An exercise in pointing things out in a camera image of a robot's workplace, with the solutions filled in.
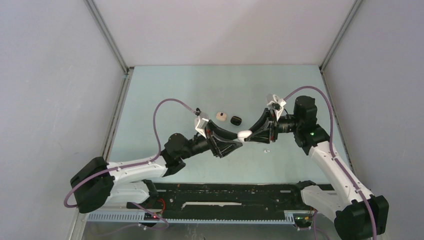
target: gray wall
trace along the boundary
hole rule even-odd
[[[0,5],[0,239],[65,239],[123,73],[83,0]]]
[[[422,0],[365,1],[325,71],[357,174],[389,201],[391,239],[422,239],[423,11]]]

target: metal corner frame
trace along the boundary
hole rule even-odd
[[[128,70],[128,74],[125,74],[122,80],[122,84],[118,93],[118,98],[116,100],[114,111],[110,119],[108,131],[104,139],[103,149],[100,153],[106,161],[109,158],[110,150],[115,139],[115,130],[118,127],[121,112],[125,103],[125,98],[127,96],[128,88],[130,86],[131,77],[133,76],[134,68],[129,68]],[[86,227],[89,215],[89,213],[80,213],[78,209],[75,210],[73,220],[71,222],[71,227],[67,234],[67,240],[81,240],[83,238],[84,229]]]
[[[325,55],[324,59],[322,60],[321,65],[319,66],[319,69],[321,70],[321,73],[325,71],[327,68],[331,58],[333,57],[337,47],[339,46],[343,36],[345,35],[347,29],[352,23],[352,20],[357,15],[359,8],[361,7],[364,0],[355,0],[353,3],[352,8],[349,11],[349,14],[347,14],[346,19],[344,20],[343,24],[341,25],[340,30],[338,31],[337,35],[335,36],[334,41],[331,44],[330,49],[328,50],[327,54]]]
[[[110,49],[113,52],[113,55],[115,56],[119,65],[121,66],[123,72],[125,74],[127,74],[128,71],[129,71],[128,65],[125,63],[125,60],[122,57],[122,54],[119,51],[118,46],[117,46],[114,38],[112,37],[112,34],[108,29],[108,26],[105,23],[105,20],[103,19],[102,15],[100,14],[99,9],[97,8],[97,5],[95,3],[95,0],[84,0],[84,2],[87,5],[87,8],[90,11],[92,17],[94,18],[94,21],[98,26],[98,29],[100,30],[101,34],[103,35],[104,39],[106,40],[107,45],[109,45]]]
[[[348,150],[348,146],[346,145],[345,136],[343,136],[343,132],[339,124],[339,116],[337,114],[336,107],[333,104],[333,98],[331,96],[329,86],[327,85],[327,82],[326,82],[325,73],[322,71],[321,71],[321,78],[322,78],[322,82],[324,83],[325,91],[327,92],[327,95],[328,95],[328,101],[330,102],[331,109],[333,110],[334,122],[335,122],[335,125],[337,126],[338,132],[340,133],[341,143],[343,144],[344,151],[346,152],[346,157],[350,166],[350,170],[352,170],[352,172],[355,174],[355,168],[352,164],[351,156],[349,155],[349,150]]]

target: light blue table surface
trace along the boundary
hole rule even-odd
[[[138,66],[134,69],[113,141],[109,161],[125,162],[150,157],[158,146],[153,132],[153,112],[163,99],[176,98],[192,108],[200,108],[220,127],[239,132],[250,128],[266,107],[269,93],[282,98],[298,87],[311,85],[325,92],[317,65],[243,65],[243,66]],[[325,101],[311,89],[301,90],[285,106],[293,113],[297,96],[315,98],[318,123],[330,133],[330,117]],[[215,118],[227,113],[225,122]],[[231,116],[242,124],[230,123]],[[176,102],[159,109],[156,126],[161,144],[173,133],[190,139],[196,133],[195,115]],[[347,161],[337,127],[334,144]],[[272,144],[245,143],[225,158],[210,151],[185,159],[186,167],[175,175],[154,178],[164,183],[296,183],[312,180],[328,183],[323,172],[306,156],[292,133],[279,134]]]

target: black object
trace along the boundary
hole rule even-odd
[[[139,205],[142,206],[145,209],[150,209],[153,207],[153,205],[158,201],[158,191],[156,190],[155,184],[151,180],[143,180],[143,183],[146,184],[148,189],[148,198],[144,202],[140,202]],[[131,209],[135,207],[138,209],[137,206],[135,206],[132,202],[126,203],[126,208]]]
[[[300,181],[300,182],[294,184],[293,189],[291,190],[291,192],[292,192],[292,196],[291,196],[292,202],[293,203],[303,203],[302,190],[306,187],[315,186],[315,185],[316,185],[315,182],[313,182],[311,180]]]
[[[199,116],[200,114],[202,113],[202,111],[200,111],[200,109],[199,108],[196,108],[196,116]]]
[[[208,141],[203,136],[195,135],[187,140],[181,133],[174,133],[164,144],[167,153],[173,158],[188,159],[194,155],[201,154],[209,150]]]
[[[368,199],[374,214],[377,235],[386,231],[389,203],[384,196],[371,196]],[[373,236],[371,219],[367,207],[363,201],[353,201],[343,211],[337,211],[334,219],[334,227],[343,240],[360,240]]]
[[[238,116],[232,116],[230,123],[232,123],[236,126],[240,126],[240,124],[242,124],[242,119]]]
[[[252,134],[246,137],[246,142],[270,144],[278,139],[279,124],[273,111],[265,108],[262,116],[249,128]]]
[[[163,212],[166,219],[284,220],[285,210],[310,210],[302,198],[295,197],[298,187],[294,184],[155,183],[155,186],[158,198],[166,203]],[[333,190],[330,184],[318,186],[324,191]],[[186,202],[241,205],[185,205]],[[128,204],[127,208],[137,209],[133,204]],[[151,208],[161,209],[162,203],[155,202]]]
[[[89,176],[106,169],[107,163],[105,159],[102,156],[95,157],[71,178],[70,185],[74,188]],[[73,193],[78,211],[86,214],[103,206],[114,186],[114,180],[115,177],[106,172],[80,186]]]
[[[243,146],[241,142],[234,141],[237,139],[237,133],[220,128],[211,120],[207,123],[205,131],[210,150],[215,157],[223,158]]]
[[[293,115],[286,115],[278,120],[278,132],[293,133],[294,141],[306,155],[311,147],[330,140],[328,133],[317,124],[317,112],[315,98],[299,96],[294,103]]]

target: purple cable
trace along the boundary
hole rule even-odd
[[[154,136],[156,137],[156,141],[157,141],[157,145],[158,145],[159,151],[158,151],[158,152],[157,152],[157,154],[154,156],[154,158],[153,158],[153,159],[151,159],[151,160],[144,161],[144,162],[133,163],[133,164],[128,164],[128,165],[123,165],[123,166],[121,166],[121,167],[120,167],[121,169],[126,169],[126,168],[131,168],[131,167],[142,166],[142,165],[148,164],[149,162],[154,162],[154,161],[156,161],[156,159],[158,159],[158,158],[159,158],[159,156],[161,155],[161,141],[159,140],[158,132],[157,132],[157,130],[156,130],[156,113],[158,112],[159,107],[160,107],[163,103],[168,102],[168,101],[173,101],[173,102],[180,103],[180,104],[181,104],[181,105],[183,105],[186,109],[188,109],[190,112],[192,112],[192,113],[196,114],[196,111],[195,111],[195,110],[193,110],[191,107],[189,107],[189,106],[188,106],[187,104],[185,104],[184,102],[182,102],[182,101],[180,101],[180,100],[178,100],[178,99],[175,99],[175,98],[167,98],[167,99],[164,99],[164,100],[162,100],[161,102],[159,102],[159,104],[156,106],[156,108],[154,109],[154,112],[153,112],[153,131],[154,131]],[[99,172],[97,172],[97,173],[95,173],[95,174],[93,174],[93,175],[91,175],[91,176],[89,176],[89,177],[85,178],[85,179],[84,179],[84,180],[82,180],[80,183],[78,183],[75,187],[73,187],[73,188],[71,189],[71,191],[69,191],[69,192],[68,192],[68,194],[66,195],[66,197],[65,197],[65,199],[64,199],[64,201],[63,201],[63,205],[64,205],[66,208],[76,208],[76,207],[77,207],[77,205],[76,205],[76,204],[74,204],[74,205],[70,205],[70,204],[68,204],[68,200],[69,200],[69,198],[72,196],[72,194],[73,194],[73,193],[74,193],[77,189],[79,189],[82,185],[84,185],[86,182],[90,181],[91,179],[93,179],[93,178],[95,178],[95,177],[97,177],[97,176],[100,176],[100,175],[102,175],[102,174],[105,174],[105,173],[108,173],[108,172],[111,172],[111,171],[115,171],[115,170],[117,170],[117,169],[118,169],[118,167],[117,167],[117,166],[116,166],[116,167],[112,167],[112,168],[109,168],[109,169],[105,169],[105,170],[99,171]],[[150,214],[156,215],[155,213],[152,213],[152,212],[148,211],[147,209],[143,208],[142,206],[138,205],[138,204],[137,204],[137,203],[135,203],[135,202],[133,202],[133,204],[134,204],[134,205],[136,205],[138,208],[140,208],[140,209],[144,210],[144,211],[145,211],[145,212],[147,212],[147,213],[150,213]],[[163,219],[162,217],[160,217],[160,216],[158,216],[158,215],[156,215],[156,216],[157,216],[160,220],[162,220],[162,221],[164,221],[164,222],[166,223],[166,227],[165,227],[165,228],[167,228],[167,227],[169,226],[169,223],[168,223],[165,219]],[[116,231],[114,231],[114,232],[112,232],[112,233],[115,233],[115,232],[120,231],[120,230],[122,230],[122,229],[126,229],[126,228],[129,228],[129,227],[133,227],[133,226],[138,226],[138,224],[131,224],[131,225],[127,225],[127,226],[125,226],[125,227],[121,227],[120,229],[118,229],[118,230],[116,230]],[[150,229],[155,229],[155,230],[162,230],[162,229],[165,229],[165,228],[163,228],[163,227],[161,227],[161,228],[151,228],[151,227],[149,227],[149,228],[150,228]]]
[[[328,240],[330,240],[329,235],[324,230],[318,227],[315,227],[314,229],[317,230],[318,232],[321,232]]]
[[[317,222],[317,213],[318,211],[316,210],[313,215],[312,215],[312,221],[313,221],[313,236],[315,237],[315,240],[317,240],[317,226],[315,225],[315,223]]]
[[[330,102],[327,99],[326,95],[323,93],[323,91],[319,90],[318,88],[316,88],[314,86],[302,86],[302,87],[299,87],[298,89],[294,90],[293,92],[291,92],[288,96],[286,96],[284,98],[284,101],[287,101],[287,99],[289,99],[291,96],[293,96],[295,93],[299,92],[302,89],[313,89],[313,90],[317,91],[319,94],[321,94],[321,96],[324,98],[325,103],[327,104],[327,107],[328,107],[328,112],[330,114],[330,141],[329,141],[329,148],[330,148],[331,156],[334,158],[335,162],[341,168],[341,170],[344,172],[344,174],[352,182],[352,184],[355,187],[355,189],[356,190],[359,190],[360,188],[359,188],[358,184],[355,182],[355,180],[352,178],[352,176],[348,173],[348,171],[342,165],[342,163],[339,161],[339,159],[337,159],[336,154],[334,153],[334,149],[333,149],[333,112],[332,112],[332,109],[331,109]],[[365,203],[366,209],[368,210],[369,218],[371,219],[372,240],[377,240],[377,227],[376,227],[376,220],[374,219],[373,210],[371,209],[371,206],[368,203],[368,200],[365,197],[364,193],[361,190],[359,190],[357,192],[361,196],[363,202]],[[315,238],[316,238],[315,221],[314,221],[314,233],[315,233]]]

